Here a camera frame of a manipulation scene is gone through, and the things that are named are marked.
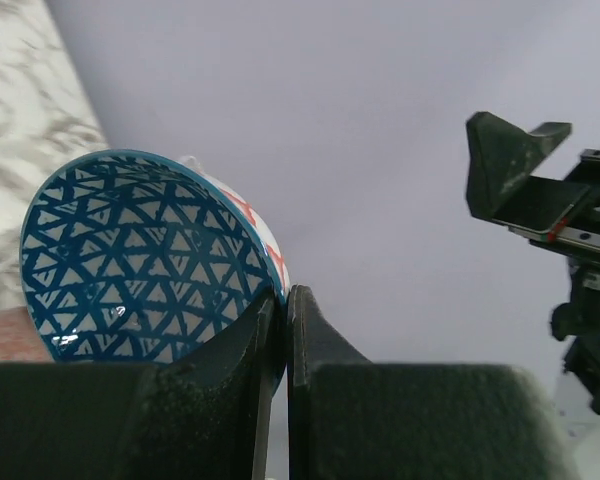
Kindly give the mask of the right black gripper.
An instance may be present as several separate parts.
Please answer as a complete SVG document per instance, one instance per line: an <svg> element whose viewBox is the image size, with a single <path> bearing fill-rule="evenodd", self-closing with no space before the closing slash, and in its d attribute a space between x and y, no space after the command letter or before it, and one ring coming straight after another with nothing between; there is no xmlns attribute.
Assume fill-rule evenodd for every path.
<svg viewBox="0 0 600 480"><path fill-rule="evenodd" d="M466 122L466 202L472 217L566 259L571 290L553 309L550 331L572 341L563 371L600 415L600 147L583 150L562 179L533 174L571 131L565 122L525 131L490 112L475 113Z"/></svg>

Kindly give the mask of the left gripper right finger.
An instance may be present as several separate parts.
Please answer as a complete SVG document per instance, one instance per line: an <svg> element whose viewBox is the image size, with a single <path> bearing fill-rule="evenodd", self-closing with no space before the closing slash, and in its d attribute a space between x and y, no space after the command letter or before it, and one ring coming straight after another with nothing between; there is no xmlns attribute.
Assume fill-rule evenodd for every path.
<svg viewBox="0 0 600 480"><path fill-rule="evenodd" d="M556 414L508 365L374 363L306 286L288 299L293 479L575 479Z"/></svg>

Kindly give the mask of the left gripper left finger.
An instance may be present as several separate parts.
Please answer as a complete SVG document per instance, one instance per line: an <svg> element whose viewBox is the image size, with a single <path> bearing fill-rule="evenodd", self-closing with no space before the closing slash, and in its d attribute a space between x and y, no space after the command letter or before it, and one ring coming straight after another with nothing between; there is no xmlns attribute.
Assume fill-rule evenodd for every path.
<svg viewBox="0 0 600 480"><path fill-rule="evenodd" d="M0 479L261 479L276 303L166 367L0 362Z"/></svg>

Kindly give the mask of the dark blue patterned bowl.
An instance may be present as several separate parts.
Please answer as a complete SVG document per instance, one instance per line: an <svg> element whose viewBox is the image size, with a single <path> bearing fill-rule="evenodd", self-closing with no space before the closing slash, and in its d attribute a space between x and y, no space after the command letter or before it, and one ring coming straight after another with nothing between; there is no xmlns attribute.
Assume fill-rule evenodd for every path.
<svg viewBox="0 0 600 480"><path fill-rule="evenodd" d="M272 232L231 187L137 150L86 154L36 192L21 229L29 315L60 362L173 363L263 290L291 287Z"/></svg>

